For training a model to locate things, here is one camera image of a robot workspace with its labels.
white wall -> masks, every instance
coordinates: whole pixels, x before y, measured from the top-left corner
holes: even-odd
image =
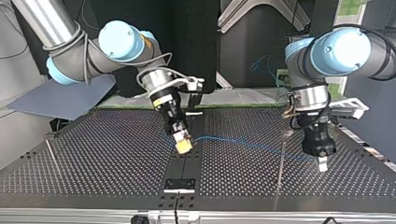
[[[9,0],[0,0],[9,4]],[[14,14],[0,7],[20,29]],[[0,12],[0,58],[23,50],[26,42]],[[50,118],[7,110],[5,106],[45,82],[29,50],[21,56],[0,60],[0,169],[41,143],[50,132]]]

metal rod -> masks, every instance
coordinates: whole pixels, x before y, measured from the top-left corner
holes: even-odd
[[[53,154],[52,146],[50,145],[50,140],[46,139],[47,148],[49,149],[49,154],[53,160],[56,161],[55,154]]]
[[[12,0],[44,46],[51,48],[70,41],[76,24],[61,0]]]
[[[286,153],[286,141],[282,143],[282,151],[280,155],[280,164],[279,164],[279,174],[277,176],[277,186],[280,187],[282,185],[282,173],[283,173],[283,163],[285,162],[285,153]]]

metal clamp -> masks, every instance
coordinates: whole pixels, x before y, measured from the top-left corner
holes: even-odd
[[[370,109],[357,98],[351,98],[330,104],[332,116],[338,119],[361,119],[364,112]]]
[[[233,0],[221,14],[218,26],[223,34],[227,33],[245,14],[259,5],[269,5],[282,14],[298,31],[302,31],[311,20],[297,0]]]
[[[154,94],[157,91],[161,91],[163,89],[169,88],[169,87],[179,87],[182,85],[187,84],[187,89],[189,91],[198,91],[201,90],[202,87],[204,86],[203,83],[205,82],[205,80],[203,78],[197,78],[197,77],[183,77],[183,78],[177,78],[174,79],[170,82],[167,82],[163,85],[161,85],[160,87],[156,88],[155,90],[151,91],[149,93],[149,95],[151,96],[152,94]]]

black metal bracket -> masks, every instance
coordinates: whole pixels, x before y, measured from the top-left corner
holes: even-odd
[[[195,192],[195,179],[167,179],[164,193],[194,193]]]

black cylinder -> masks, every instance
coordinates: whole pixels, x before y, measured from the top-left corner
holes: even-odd
[[[149,224],[147,217],[132,217],[131,224]]]

